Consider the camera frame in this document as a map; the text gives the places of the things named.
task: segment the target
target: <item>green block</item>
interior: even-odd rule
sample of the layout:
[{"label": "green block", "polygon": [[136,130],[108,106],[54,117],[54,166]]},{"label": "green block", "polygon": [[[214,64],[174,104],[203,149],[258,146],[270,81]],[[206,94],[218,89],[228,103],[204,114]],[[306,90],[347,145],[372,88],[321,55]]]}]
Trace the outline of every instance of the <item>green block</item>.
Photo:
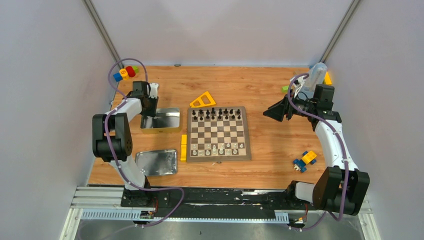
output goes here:
[{"label": "green block", "polygon": [[136,66],[131,66],[132,67],[132,69],[134,69],[134,72],[136,73],[136,74],[138,74],[139,72],[140,72],[140,70],[139,70],[139,68],[138,67],[136,67]]},{"label": "green block", "polygon": [[282,88],[281,88],[281,92],[283,94],[286,94],[288,90],[289,90],[289,86],[288,85],[287,86],[282,86]]}]

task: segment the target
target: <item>chessboard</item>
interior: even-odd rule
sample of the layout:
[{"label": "chessboard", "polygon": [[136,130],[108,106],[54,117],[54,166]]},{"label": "chessboard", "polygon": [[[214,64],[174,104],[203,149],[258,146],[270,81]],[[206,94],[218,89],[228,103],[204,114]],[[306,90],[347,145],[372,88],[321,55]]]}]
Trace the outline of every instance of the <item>chessboard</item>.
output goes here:
[{"label": "chessboard", "polygon": [[244,106],[188,109],[187,162],[252,160]]}]

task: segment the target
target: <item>chessboard frame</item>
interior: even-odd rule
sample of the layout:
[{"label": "chessboard frame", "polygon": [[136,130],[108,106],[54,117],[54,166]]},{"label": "chessboard frame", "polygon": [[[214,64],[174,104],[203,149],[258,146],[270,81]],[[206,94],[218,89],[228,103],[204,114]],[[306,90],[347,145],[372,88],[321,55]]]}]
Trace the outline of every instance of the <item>chessboard frame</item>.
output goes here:
[{"label": "chessboard frame", "polygon": [[[241,111],[241,121],[243,124],[243,137],[244,137],[244,148],[246,151],[246,155],[221,155],[221,156],[191,156],[192,152],[192,119],[193,110],[199,111],[200,109],[206,112],[207,110],[212,111],[212,108],[215,108],[215,111],[218,113],[219,109],[240,109]],[[246,114],[246,108],[244,106],[211,106],[211,107],[190,107],[188,108],[187,112],[187,152],[186,152],[186,161],[188,163],[198,163],[198,162],[224,162],[224,161],[251,161],[252,160],[252,153],[251,153],[251,143],[250,143],[250,136],[249,136],[249,128],[248,128],[248,121],[247,121],[247,114]]]}]

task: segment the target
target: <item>wall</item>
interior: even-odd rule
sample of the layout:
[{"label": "wall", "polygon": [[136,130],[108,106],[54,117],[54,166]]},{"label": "wall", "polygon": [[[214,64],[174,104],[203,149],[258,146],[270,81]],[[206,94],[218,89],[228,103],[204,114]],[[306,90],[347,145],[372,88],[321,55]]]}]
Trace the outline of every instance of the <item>wall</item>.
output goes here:
[{"label": "wall", "polygon": [[351,0],[92,0],[122,58],[149,65],[317,63]]},{"label": "wall", "polygon": [[423,239],[424,2],[364,0],[329,60],[349,151],[382,239]]},{"label": "wall", "polygon": [[0,239],[58,239],[112,58],[80,0],[2,1],[0,33]]}]

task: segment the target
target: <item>yellow block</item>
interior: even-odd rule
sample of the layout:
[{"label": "yellow block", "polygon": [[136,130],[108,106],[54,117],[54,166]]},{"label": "yellow block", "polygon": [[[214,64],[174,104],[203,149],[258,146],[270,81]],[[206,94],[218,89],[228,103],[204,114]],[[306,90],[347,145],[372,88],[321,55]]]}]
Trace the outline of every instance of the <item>yellow block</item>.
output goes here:
[{"label": "yellow block", "polygon": [[310,161],[314,160],[317,157],[317,154],[313,151],[309,151],[305,156],[302,157],[302,160],[305,164],[308,164]]},{"label": "yellow block", "polygon": [[119,70],[119,74],[121,75],[122,80],[130,79],[130,76],[128,76],[128,72],[125,68],[122,68],[121,70]]},{"label": "yellow block", "polygon": [[[209,100],[209,103],[205,103],[202,98],[206,97]],[[190,103],[190,107],[192,108],[203,108],[203,107],[210,107],[215,106],[217,103],[212,98],[211,94],[208,91],[205,91],[202,95],[200,95],[198,98],[196,98],[194,101]]]},{"label": "yellow block", "polygon": [[180,161],[187,160],[187,134],[181,135],[181,158]]},{"label": "yellow block", "polygon": [[330,79],[330,75],[329,75],[329,72],[327,72],[326,74],[325,74],[325,77],[324,77],[324,84],[327,84],[327,85],[333,85],[333,83],[331,82],[331,79]]}]

